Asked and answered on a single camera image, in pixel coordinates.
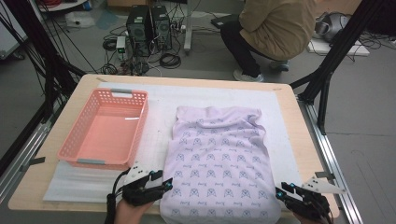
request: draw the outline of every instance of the basket handle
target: basket handle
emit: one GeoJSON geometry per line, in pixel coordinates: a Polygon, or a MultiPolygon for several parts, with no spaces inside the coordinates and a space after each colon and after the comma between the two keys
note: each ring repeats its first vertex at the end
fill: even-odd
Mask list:
{"type": "Polygon", "coordinates": [[[125,89],[110,89],[110,91],[113,93],[132,94],[131,90],[125,90],[125,89]]]}
{"type": "Polygon", "coordinates": [[[92,160],[92,159],[77,159],[77,162],[78,163],[96,164],[96,165],[105,165],[105,161],[92,160]]]}

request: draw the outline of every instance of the beige jacket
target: beige jacket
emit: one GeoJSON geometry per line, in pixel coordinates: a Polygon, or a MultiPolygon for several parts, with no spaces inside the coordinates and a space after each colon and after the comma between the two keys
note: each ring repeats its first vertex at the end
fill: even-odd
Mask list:
{"type": "Polygon", "coordinates": [[[247,0],[239,16],[241,36],[267,57],[300,54],[315,29],[315,0],[247,0]]]}

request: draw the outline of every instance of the clamp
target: clamp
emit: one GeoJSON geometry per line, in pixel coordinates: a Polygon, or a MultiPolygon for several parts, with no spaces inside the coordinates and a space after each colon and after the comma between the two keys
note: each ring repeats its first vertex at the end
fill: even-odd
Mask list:
{"type": "Polygon", "coordinates": [[[285,191],[276,188],[276,198],[282,201],[290,211],[310,220],[326,218],[329,224],[332,223],[329,217],[329,213],[331,212],[329,202],[321,193],[302,189],[292,183],[288,185],[286,182],[282,182],[281,186],[285,191]],[[293,194],[296,193],[303,200],[300,201],[290,197],[286,191],[293,194]]]}
{"type": "Polygon", "coordinates": [[[113,224],[116,217],[116,198],[122,194],[122,198],[133,206],[140,206],[145,203],[155,202],[163,197],[165,192],[172,189],[173,178],[170,178],[160,186],[153,188],[146,188],[146,184],[163,177],[163,171],[151,171],[148,175],[144,175],[143,170],[139,166],[134,166],[132,169],[122,172],[114,182],[113,191],[107,195],[107,215],[105,224],[113,224]],[[116,191],[117,184],[120,178],[127,175],[124,185],[116,191]]]}

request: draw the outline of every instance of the black metal pole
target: black metal pole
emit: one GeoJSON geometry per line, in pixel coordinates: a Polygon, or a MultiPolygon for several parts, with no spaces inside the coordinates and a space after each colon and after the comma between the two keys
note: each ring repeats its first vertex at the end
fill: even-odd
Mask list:
{"type": "Polygon", "coordinates": [[[385,0],[362,0],[344,30],[334,41],[332,48],[319,68],[307,77],[303,77],[290,84],[295,89],[309,82],[305,90],[299,94],[300,100],[306,104],[312,105],[315,98],[321,92],[318,126],[322,134],[326,134],[324,127],[325,114],[332,75],[384,2],[385,0]]]}
{"type": "Polygon", "coordinates": [[[66,62],[52,44],[40,20],[37,18],[32,8],[33,2],[28,0],[4,0],[3,1],[12,13],[22,30],[28,36],[30,42],[35,47],[39,55],[31,54],[26,44],[21,41],[9,22],[0,18],[0,22],[5,25],[16,40],[26,49],[35,70],[46,79],[44,93],[46,96],[44,104],[37,110],[34,117],[26,125],[12,146],[8,149],[5,156],[0,160],[0,176],[7,170],[15,156],[32,134],[37,124],[46,121],[53,114],[55,100],[62,95],[71,95],[77,86],[70,72],[82,77],[85,72],[74,65],[66,62]]]}

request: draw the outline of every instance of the patterned towel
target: patterned towel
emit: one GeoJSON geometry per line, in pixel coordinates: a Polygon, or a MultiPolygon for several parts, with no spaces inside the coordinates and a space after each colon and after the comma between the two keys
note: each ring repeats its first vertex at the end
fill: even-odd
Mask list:
{"type": "Polygon", "coordinates": [[[167,223],[276,223],[280,205],[260,109],[177,109],[164,177],[174,188],[160,210],[167,223]]]}

